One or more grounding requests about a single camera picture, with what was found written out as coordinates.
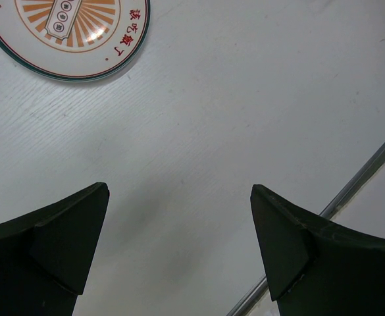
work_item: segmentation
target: white wood grain surface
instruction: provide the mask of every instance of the white wood grain surface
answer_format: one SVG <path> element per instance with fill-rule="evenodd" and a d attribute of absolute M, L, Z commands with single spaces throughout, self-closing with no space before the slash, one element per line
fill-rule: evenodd
<path fill-rule="evenodd" d="M 385 1 L 151 4 L 108 80 L 0 50 L 0 223 L 104 181 L 74 314 L 223 316 L 263 274 L 251 185 L 319 212 L 385 141 Z"/>

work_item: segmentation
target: plate rim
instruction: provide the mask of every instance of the plate rim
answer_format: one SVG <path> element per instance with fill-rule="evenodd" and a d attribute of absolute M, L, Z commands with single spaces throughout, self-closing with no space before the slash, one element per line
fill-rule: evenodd
<path fill-rule="evenodd" d="M 108 77 L 117 71 L 121 70 L 124 68 L 138 53 L 138 51 L 142 48 L 142 45 L 144 44 L 144 41 L 147 37 L 148 34 L 148 28 L 149 28 L 149 23 L 150 23 L 150 17 L 151 17 L 151 3 L 150 0 L 145 0 L 145 4 L 147 5 L 147 18 L 145 19 L 145 27 L 143 31 L 143 36 L 140 39 L 140 42 L 138 43 L 137 47 L 135 50 L 131 52 L 131 54 L 122 62 L 119 64 L 116 64 L 114 67 L 103 71 L 102 73 L 99 74 L 93 74 L 91 76 L 65 76 L 62 74 L 55 74 L 54 72 L 49 72 L 44 69 L 41 69 L 37 67 L 36 65 L 30 63 L 26 59 L 24 59 L 22 56 L 20 56 L 16 51 L 13 51 L 11 47 L 9 47 L 1 38 L 0 36 L 0 48 L 12 59 L 14 59 L 17 63 L 20 65 L 26 67 L 27 69 L 36 72 L 42 76 L 46 76 L 51 79 L 55 80 L 60 80 L 60 81 L 66 81 L 66 82 L 87 82 L 87 81 L 93 81 L 93 80 L 98 80 L 102 79 L 104 77 Z"/>

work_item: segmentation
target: metal strip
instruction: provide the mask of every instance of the metal strip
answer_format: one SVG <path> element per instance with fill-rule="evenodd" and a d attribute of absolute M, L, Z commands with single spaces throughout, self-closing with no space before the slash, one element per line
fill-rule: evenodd
<path fill-rule="evenodd" d="M 325 219 L 331 219 L 384 163 L 385 143 L 326 206 L 320 213 L 320 216 Z M 264 276 L 259 279 L 258 283 L 233 307 L 227 316 L 246 316 L 268 289 L 267 278 Z"/>

